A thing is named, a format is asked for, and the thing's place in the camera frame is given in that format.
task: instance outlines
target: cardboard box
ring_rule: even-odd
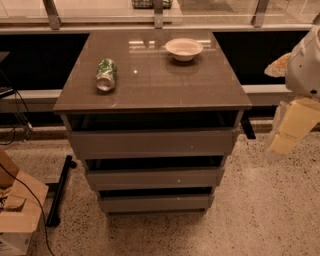
[[[25,183],[37,196],[43,205],[48,186],[36,180],[12,162],[7,154],[0,149],[0,163],[13,176]],[[27,254],[32,233],[37,229],[41,217],[41,208],[29,192],[19,181],[10,176],[0,166],[0,187],[12,184],[10,194],[4,208],[12,208],[23,205],[19,212],[0,212],[0,256],[25,255]]]

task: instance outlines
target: can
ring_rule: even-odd
[[[102,92],[113,90],[116,87],[117,65],[112,59],[103,59],[96,74],[97,87]]]

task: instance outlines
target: floor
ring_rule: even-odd
[[[278,161],[264,155],[268,129],[254,124],[256,140],[240,134],[206,214],[174,213],[106,217],[79,161],[70,170],[61,223],[49,228],[55,255],[319,255],[319,131]],[[63,128],[37,130],[32,140],[3,147],[20,168],[57,182],[67,154]],[[45,203],[48,214],[52,198]],[[50,255],[41,220],[28,256]]]

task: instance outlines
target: white bowl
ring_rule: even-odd
[[[203,50],[202,44],[189,38],[173,39],[166,43],[165,48],[179,61],[190,61]]]

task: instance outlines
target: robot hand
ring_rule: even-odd
[[[291,53],[269,65],[265,74],[285,76],[286,87],[297,94],[289,104],[280,103],[274,117],[267,157],[277,159],[291,152],[320,122],[320,26],[314,27]]]

